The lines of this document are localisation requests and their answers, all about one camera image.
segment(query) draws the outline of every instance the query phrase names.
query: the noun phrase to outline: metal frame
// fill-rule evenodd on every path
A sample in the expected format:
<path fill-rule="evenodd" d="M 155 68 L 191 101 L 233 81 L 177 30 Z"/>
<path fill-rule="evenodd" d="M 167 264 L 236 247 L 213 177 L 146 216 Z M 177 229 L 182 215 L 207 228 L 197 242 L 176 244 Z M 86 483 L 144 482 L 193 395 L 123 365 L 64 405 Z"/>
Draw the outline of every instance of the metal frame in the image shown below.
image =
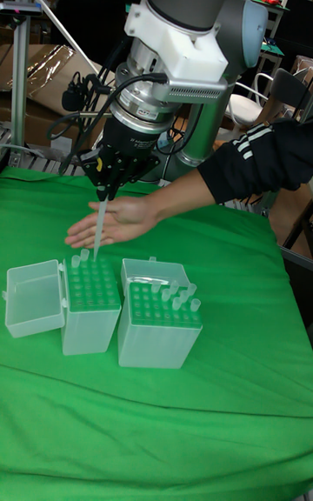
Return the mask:
<path fill-rule="evenodd" d="M 21 3 L 31 3 L 31 0 L 17 0 Z M 97 67 L 89 60 L 87 55 L 79 47 L 70 33 L 64 28 L 55 14 L 50 10 L 44 0 L 35 0 L 42 5 L 43 11 L 53 24 L 61 31 L 65 39 L 70 43 L 73 49 L 80 54 L 90 69 L 97 74 Z M 13 53 L 13 85 L 12 85 L 12 125 L 11 125 L 11 143 L 14 145 L 24 144 L 24 121 L 26 111 L 26 84 L 27 84 L 27 66 L 28 50 L 30 41 L 30 17 L 18 26 L 14 32 L 14 53 Z M 22 154 L 14 150 L 10 155 L 10 166 L 19 166 Z"/>
<path fill-rule="evenodd" d="M 30 3 L 31 0 L 17 0 L 21 3 Z M 12 136 L 14 145 L 23 145 L 26 110 L 26 77 L 28 50 L 30 42 L 30 17 L 17 26 L 14 32 L 13 52 L 13 88 L 12 88 Z M 10 166 L 18 166 L 21 153 L 12 150 L 10 154 Z"/>

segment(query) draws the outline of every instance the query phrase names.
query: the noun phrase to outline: finger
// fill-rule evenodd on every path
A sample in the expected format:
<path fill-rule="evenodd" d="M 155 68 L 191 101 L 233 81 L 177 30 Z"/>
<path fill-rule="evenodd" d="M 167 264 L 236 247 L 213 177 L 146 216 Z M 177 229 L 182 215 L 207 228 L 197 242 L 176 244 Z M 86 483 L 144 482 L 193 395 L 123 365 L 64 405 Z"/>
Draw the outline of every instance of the finger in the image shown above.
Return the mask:
<path fill-rule="evenodd" d="M 95 235 L 87 237 L 83 240 L 77 239 L 77 237 L 73 237 L 69 242 L 69 238 L 65 239 L 65 243 L 70 245 L 72 248 L 93 248 L 95 245 Z M 105 232 L 103 232 L 101 236 L 100 245 L 110 245 L 114 243 L 114 239 L 109 237 Z"/>
<path fill-rule="evenodd" d="M 89 202 L 88 206 L 95 211 L 99 211 L 100 203 L 99 202 Z"/>
<path fill-rule="evenodd" d="M 113 243 L 114 243 L 113 238 L 105 238 L 104 240 L 101 241 L 100 245 L 101 246 L 110 246 Z"/>
<path fill-rule="evenodd" d="M 87 230 L 84 230 L 83 232 L 79 232 L 78 234 L 70 235 L 65 238 L 65 243 L 66 244 L 73 244 L 75 242 L 81 242 L 85 238 L 89 237 L 94 237 L 96 235 L 96 226 L 91 226 Z"/>
<path fill-rule="evenodd" d="M 87 215 L 87 217 L 78 221 L 78 223 L 73 224 L 73 226 L 68 229 L 68 235 L 72 236 L 74 234 L 79 234 L 79 232 L 83 232 L 95 224 L 97 224 L 97 214 L 90 213 L 90 215 Z"/>

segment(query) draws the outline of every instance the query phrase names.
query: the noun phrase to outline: black jacket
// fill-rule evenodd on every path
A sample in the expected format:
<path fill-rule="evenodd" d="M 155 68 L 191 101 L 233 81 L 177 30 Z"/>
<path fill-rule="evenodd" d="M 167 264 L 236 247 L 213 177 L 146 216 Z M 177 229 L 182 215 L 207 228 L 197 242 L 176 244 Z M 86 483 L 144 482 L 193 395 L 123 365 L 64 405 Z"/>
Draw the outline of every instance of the black jacket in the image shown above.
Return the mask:
<path fill-rule="evenodd" d="M 313 122 L 281 118 L 222 145 L 198 167 L 217 204 L 280 188 L 296 190 L 313 177 Z"/>

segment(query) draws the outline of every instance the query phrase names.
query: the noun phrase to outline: plastic container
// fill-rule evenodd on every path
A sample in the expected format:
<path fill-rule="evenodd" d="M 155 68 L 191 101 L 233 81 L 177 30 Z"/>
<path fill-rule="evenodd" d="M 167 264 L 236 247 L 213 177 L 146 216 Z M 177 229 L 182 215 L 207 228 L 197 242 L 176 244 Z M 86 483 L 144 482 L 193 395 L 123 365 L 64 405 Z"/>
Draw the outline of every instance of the plastic container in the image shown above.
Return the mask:
<path fill-rule="evenodd" d="M 183 365 L 203 325 L 191 311 L 193 297 L 177 308 L 181 288 L 167 301 L 152 285 L 130 283 L 118 327 L 118 362 L 137 368 L 171 368 Z"/>
<path fill-rule="evenodd" d="M 106 352 L 121 311 L 117 282 L 110 262 L 64 260 L 63 283 L 68 299 L 62 328 L 63 354 Z"/>
<path fill-rule="evenodd" d="M 58 261 L 9 269 L 5 324 L 12 337 L 26 337 L 64 325 Z"/>
<path fill-rule="evenodd" d="M 8 270 L 3 298 L 12 337 L 63 328 L 63 354 L 107 350 L 121 310 L 117 282 L 105 257 L 77 258 Z"/>
<path fill-rule="evenodd" d="M 150 261 L 124 259 L 121 278 L 124 295 L 130 283 L 171 284 L 177 281 L 178 286 L 181 287 L 188 287 L 190 284 L 182 265 L 160 262 L 155 257 L 151 257 Z"/>

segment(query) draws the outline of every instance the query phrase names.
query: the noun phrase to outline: green cloth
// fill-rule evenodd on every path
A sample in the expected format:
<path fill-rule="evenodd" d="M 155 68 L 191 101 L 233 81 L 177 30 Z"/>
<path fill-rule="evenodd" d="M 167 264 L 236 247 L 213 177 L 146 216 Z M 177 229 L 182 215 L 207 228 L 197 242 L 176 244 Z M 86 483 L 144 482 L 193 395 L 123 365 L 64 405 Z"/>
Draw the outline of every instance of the green cloth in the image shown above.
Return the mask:
<path fill-rule="evenodd" d="M 62 261 L 66 230 L 95 198 L 84 177 L 5 170 L 1 290 L 10 267 Z M 268 221 L 213 206 L 104 252 L 118 281 L 124 257 L 182 263 L 203 330 L 181 370 L 120 368 L 116 333 L 105 354 L 65 357 L 60 330 L 12 338 L 0 303 L 1 501 L 290 501 L 307 491 L 313 354 Z"/>

